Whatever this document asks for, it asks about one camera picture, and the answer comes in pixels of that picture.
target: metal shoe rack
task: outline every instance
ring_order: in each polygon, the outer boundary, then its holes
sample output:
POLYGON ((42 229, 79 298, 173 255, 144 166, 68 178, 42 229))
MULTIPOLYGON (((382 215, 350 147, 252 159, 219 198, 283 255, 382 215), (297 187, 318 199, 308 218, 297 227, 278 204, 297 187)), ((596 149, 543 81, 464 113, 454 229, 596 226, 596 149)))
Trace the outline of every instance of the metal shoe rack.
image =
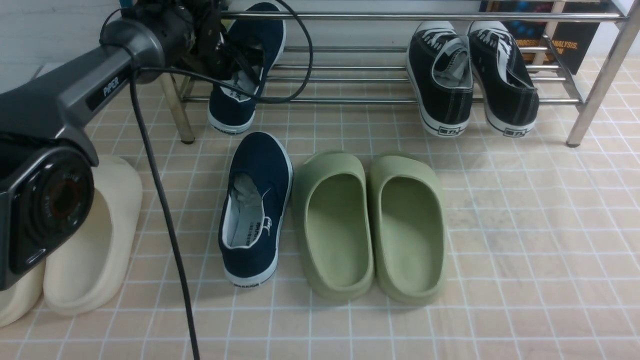
MULTIPOLYGON (((623 7, 617 0, 591 0, 591 2, 604 3, 606 11, 603 13, 563 13, 563 6, 566 0, 555 2, 551 13, 333 13, 333 12, 301 12, 298 13, 303 21, 313 20, 397 20, 397 21, 425 21, 425 20, 451 20, 451 21, 475 21, 475 20, 522 20, 522 21, 545 21, 547 27, 540 46, 522 47, 523 53, 536 53, 534 62, 527 68, 530 72, 553 72, 555 76, 531 76, 534 83, 562 83, 569 95, 569 98, 547 98, 540 99, 541 105, 571 105, 578 109, 579 115, 566 140, 569 147, 576 147, 584 138, 589 125, 593 120, 602 100, 604 99, 615 75, 618 73, 623 60, 625 59, 636 35, 640 29, 640 0, 635 0, 627 14, 624 14, 623 7), (607 55, 600 73, 596 78, 590 92, 584 95, 578 89, 571 73, 564 66, 558 57, 558 53, 551 42, 553 32, 558 22, 613 22, 618 27, 618 35, 615 38, 611 50, 607 55), (557 59, 554 64, 543 65, 544 55, 553 54, 557 59)), ((265 12, 225 12, 226 19, 273 19, 291 20, 293 16, 288 13, 265 13, 265 12)), ((314 47, 316 53, 405 53, 406 47, 335 47, 319 46, 314 47)), ((285 47, 285 52, 305 53, 306 47, 285 47)), ((275 65, 268 77, 270 82, 299 83, 306 72, 307 64, 300 65, 275 65), (299 76, 277 75, 279 71, 299 72, 299 76)), ((310 82, 313 83, 401 83, 408 81, 404 66, 344 66, 344 65, 316 65, 314 75, 310 82), (318 76, 318 73, 328 71, 357 71, 357 72, 381 72, 389 71, 403 76, 393 78, 340 78, 318 76)), ((191 95, 193 80, 184 78, 180 87, 171 77, 163 76, 161 83, 165 90, 168 103, 173 113, 176 125, 178 126, 180 137, 183 142, 191 143, 194 140, 193 132, 189 126, 184 105, 187 102, 207 102, 208 97, 191 95)), ((475 98, 475 102, 481 102, 482 98, 475 98)), ((293 100, 294 104, 415 104, 415 98, 402 97, 299 97, 293 100)))

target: slipper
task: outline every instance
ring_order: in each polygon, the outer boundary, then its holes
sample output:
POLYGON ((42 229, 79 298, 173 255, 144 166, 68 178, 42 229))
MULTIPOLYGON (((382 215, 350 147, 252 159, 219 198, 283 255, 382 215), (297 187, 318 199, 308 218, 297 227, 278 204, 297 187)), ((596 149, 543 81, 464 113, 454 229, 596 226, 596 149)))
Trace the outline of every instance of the slipper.
POLYGON ((372 162, 369 182, 380 287, 396 301, 427 304, 445 281, 440 181, 424 163, 390 152, 372 162))
POLYGON ((0 291, 0 327, 26 314, 40 298, 44 263, 40 263, 7 290, 0 291))
POLYGON ((365 179, 360 160, 337 151, 312 156, 294 178, 302 269, 320 297, 353 299, 373 282, 365 179))
POLYGON ((142 206, 142 182, 128 162, 101 156, 92 170, 95 195, 89 215, 46 262, 44 299, 63 315, 97 309, 118 292, 142 206))

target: power cord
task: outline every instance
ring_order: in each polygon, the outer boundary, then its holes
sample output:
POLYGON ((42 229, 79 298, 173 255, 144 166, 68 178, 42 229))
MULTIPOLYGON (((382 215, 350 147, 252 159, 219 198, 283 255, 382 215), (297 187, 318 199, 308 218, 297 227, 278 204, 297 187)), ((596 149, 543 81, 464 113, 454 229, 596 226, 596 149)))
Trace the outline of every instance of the power cord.
POLYGON ((191 340, 191 350, 193 352, 193 359, 194 360, 200 360, 200 350, 198 349, 198 337, 196 336, 196 329, 195 329, 195 322, 193 320, 193 309, 191 308, 191 296, 189 294, 189 287, 188 287, 188 283, 187 283, 187 277, 186 277, 186 273, 184 271, 184 264, 182 263, 182 256, 180 255, 180 248, 178 246, 178 239, 177 236, 175 234, 175 227, 173 225, 173 218, 171 216, 171 211, 169 210, 169 204, 166 200, 166 195, 164 193, 164 188, 162 185, 162 180, 160 178, 160 173, 158 171, 157 168, 157 164, 156 164, 156 157, 154 156, 154 151, 153 151, 153 147, 151 146, 151 141, 149 140, 149 134, 147 132, 147 127, 145 126, 145 122, 143 120, 142 117, 142 111, 140 110, 140 102, 138 100, 138 94, 136 91, 136 79, 138 77, 139 73, 142 72, 167 72, 170 74, 179 74, 179 75, 185 75, 185 76, 191 76, 192 78, 195 79, 199 79, 202 81, 206 81, 209 83, 212 83, 214 85, 218 85, 220 87, 223 88, 228 88, 230 90, 233 90, 239 94, 242 94, 244 96, 247 96, 251 99, 256 100, 257 102, 263 102, 266 104, 282 104, 284 102, 289 102, 293 99, 295 99, 297 96, 299 96, 300 93, 302 93, 302 91, 304 91, 305 87, 307 86, 307 83, 309 82, 309 78, 311 77, 311 72, 313 70, 313 62, 314 62, 314 48, 313 48, 313 43, 311 41, 311 36, 309 35, 309 32, 307 31, 307 27, 304 25, 304 23, 302 22, 302 20, 300 19, 300 17, 298 16, 298 14, 287 4, 285 3, 283 0, 276 0, 278 3, 280 3, 282 6, 284 6, 285 9, 287 9, 287 11, 289 11, 289 13, 294 17, 294 19, 296 19, 296 21, 298 22, 298 24, 300 25, 300 28, 302 29, 302 32, 304 32, 305 37, 307 38, 307 42, 309 45, 309 66, 307 69, 307 75, 305 76, 305 79, 303 80, 302 84, 300 85, 300 87, 297 89, 297 91, 295 91, 293 94, 291 94, 288 97, 261 97, 261 96, 256 96, 254 94, 248 93, 246 91, 244 91, 243 89, 240 88, 236 88, 232 85, 228 85, 220 80, 217 79, 213 79, 210 78, 208 76, 203 76, 200 75, 196 72, 191 72, 191 71, 187 71, 187 70, 180 70, 180 69, 174 69, 174 68, 163 68, 163 67, 139 67, 135 57, 133 56, 132 52, 126 48, 126 46, 122 46, 119 44, 108 44, 105 43, 102 39, 103 35, 104 35, 104 29, 107 26, 107 23, 109 22, 109 19, 112 18, 112 16, 114 16, 115 13, 119 12, 121 9, 117 9, 114 12, 110 13, 109 16, 107 17, 107 19, 104 21, 104 24, 102 25, 102 28, 100 29, 100 38, 99 38, 99 43, 100 45, 111 45, 111 46, 116 46, 116 47, 120 47, 122 49, 124 49, 125 51, 127 51, 127 53, 129 54, 129 56, 131 56, 133 62, 134 62, 134 66, 133 66, 133 71, 131 73, 130 76, 130 83, 129 83, 129 90, 130 90, 130 94, 131 94, 131 104, 133 107, 133 112, 136 116, 136 122, 138 123, 138 127, 140 128, 140 135, 142 136, 142 142, 145 146, 145 152, 147 153, 147 159, 149 161, 149 167, 151 168, 151 174, 152 177, 154 179, 154 184, 156 185, 156 190, 158 192, 158 197, 160 199, 160 204, 162 205, 162 210, 164 213, 164 219, 166 220, 166 226, 167 226, 167 231, 169 233, 169 240, 171 242, 171 246, 172 246, 172 250, 173 250, 173 256, 175 258, 175 264, 178 270, 178 276, 180 278, 180 287, 182 288, 182 296, 184 297, 184 307, 185 307, 185 311, 187 313, 187 325, 189 328, 189 338, 191 340))

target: green slide sandal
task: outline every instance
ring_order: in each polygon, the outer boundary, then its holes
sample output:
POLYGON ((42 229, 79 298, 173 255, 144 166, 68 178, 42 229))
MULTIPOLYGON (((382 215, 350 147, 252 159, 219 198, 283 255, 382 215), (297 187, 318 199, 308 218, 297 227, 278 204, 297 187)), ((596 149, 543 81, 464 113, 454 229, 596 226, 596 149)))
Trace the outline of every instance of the green slide sandal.
POLYGON ((353 299, 373 281, 365 183, 360 160, 337 151, 312 156, 294 178, 292 206, 302 269, 311 288, 325 299, 353 299))
POLYGON ((408 154, 371 164, 369 204, 380 287, 412 305, 431 302, 445 281, 445 209, 435 172, 408 154))

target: sneaker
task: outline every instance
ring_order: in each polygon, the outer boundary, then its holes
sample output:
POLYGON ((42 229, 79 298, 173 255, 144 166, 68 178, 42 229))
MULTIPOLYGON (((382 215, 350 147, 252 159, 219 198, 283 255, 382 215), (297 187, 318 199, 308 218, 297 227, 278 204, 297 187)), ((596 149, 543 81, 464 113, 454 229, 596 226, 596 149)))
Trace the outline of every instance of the sneaker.
MULTIPOLYGON (((279 12, 271 3, 258 3, 249 12, 279 12)), ((267 73, 284 50, 286 26, 283 20, 236 20, 228 29, 228 39, 264 52, 257 61, 249 61, 255 75, 250 76, 239 67, 224 82, 250 94, 260 95, 267 73)), ((235 135, 245 132, 255 116, 256 101, 233 90, 214 86, 209 98, 209 123, 223 133, 235 135)))
POLYGON ((477 21, 469 26, 468 39, 487 122, 504 136, 525 136, 540 99, 515 38, 499 21, 477 21))
POLYGON ((251 133, 238 145, 219 232, 225 275, 236 286, 254 288, 275 272, 292 179, 287 152, 270 134, 251 133))
POLYGON ((469 123, 473 101, 469 49, 448 21, 426 21, 416 29, 406 54, 424 128, 452 137, 469 123))

